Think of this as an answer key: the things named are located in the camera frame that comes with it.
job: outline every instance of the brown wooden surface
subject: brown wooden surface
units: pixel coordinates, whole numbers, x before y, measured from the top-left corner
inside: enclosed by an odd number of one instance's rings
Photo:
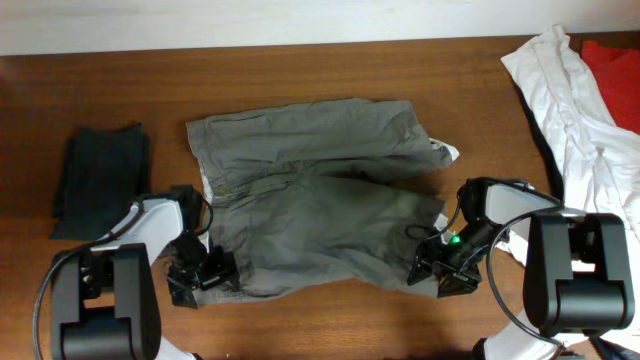
[[[637,33],[579,38],[639,43]],[[36,288],[52,256],[75,245],[47,236],[64,143],[78,127],[117,129],[141,122],[152,141],[153,189],[183,183],[201,188],[187,121],[328,99],[407,99],[427,133],[455,145],[461,156],[449,169],[404,186],[448,200],[451,213],[455,192],[469,177],[526,178],[548,190],[542,159],[500,63],[527,39],[0,58],[1,357],[32,357]],[[160,265],[154,277],[163,332],[205,359],[430,356],[468,350],[507,324],[486,283],[471,296],[437,301],[351,280],[258,304],[174,308]],[[506,302],[519,311],[522,268],[502,253],[495,268]],[[48,352],[48,299],[44,309]]]

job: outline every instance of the folded garment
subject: folded garment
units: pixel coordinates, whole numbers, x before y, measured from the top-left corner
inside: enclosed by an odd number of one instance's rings
[[[384,184],[446,167],[458,153],[430,141],[411,103],[292,105],[187,129],[215,208],[209,233],[234,251],[241,283],[196,291],[199,304],[269,300],[353,277],[437,295],[434,279],[406,285],[417,243],[404,228],[442,221],[444,204]]]
[[[616,124],[640,134],[640,50],[606,48],[585,41],[582,59]]]
[[[560,26],[529,40],[502,63],[553,152],[566,206],[613,213],[623,220],[634,295],[640,298],[640,136],[616,126],[591,71],[569,48],[569,37]],[[523,239],[512,236],[502,247],[518,261],[526,260]],[[629,334],[637,334],[639,328],[636,316],[629,330],[610,331],[603,338],[638,349]]]
[[[67,143],[53,206],[60,221],[51,238],[97,240],[127,215],[135,196],[148,192],[149,139],[141,125],[80,129]]]

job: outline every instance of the red fabric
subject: red fabric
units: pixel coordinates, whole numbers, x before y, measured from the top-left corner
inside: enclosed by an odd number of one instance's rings
[[[582,60],[591,68],[616,124],[640,134],[640,51],[585,41]]]

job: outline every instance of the white fabric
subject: white fabric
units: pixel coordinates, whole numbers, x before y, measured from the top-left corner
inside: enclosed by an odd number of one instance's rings
[[[614,213],[625,223],[636,299],[629,330],[603,338],[640,351],[640,136],[615,125],[593,74],[569,48],[558,25],[502,58],[522,90],[549,144],[565,187],[565,204],[586,212]],[[526,243],[503,249],[520,262]]]

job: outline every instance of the white backdrop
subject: white backdrop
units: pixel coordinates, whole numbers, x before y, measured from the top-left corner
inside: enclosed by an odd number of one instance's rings
[[[0,55],[640,29],[640,0],[0,0]]]

